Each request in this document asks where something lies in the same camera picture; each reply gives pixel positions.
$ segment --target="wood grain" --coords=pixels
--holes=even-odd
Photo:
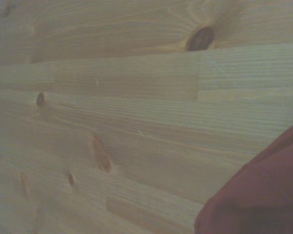
[[[0,1],[12,234],[191,234],[292,124],[293,0]]]
[[[183,52],[205,26],[215,32],[211,49],[293,43],[293,0],[2,0],[0,5],[0,65]]]

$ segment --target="wood plank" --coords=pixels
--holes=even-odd
[[[113,177],[107,209],[153,233],[193,233],[193,217],[202,205],[119,176]]]
[[[293,105],[293,44],[0,66],[0,89]]]
[[[0,65],[184,52],[204,26],[210,48],[293,43],[293,0],[5,0],[1,12]]]

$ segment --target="red fabric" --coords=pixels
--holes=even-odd
[[[195,234],[240,234],[253,208],[293,206],[293,127],[244,165],[195,220]]]

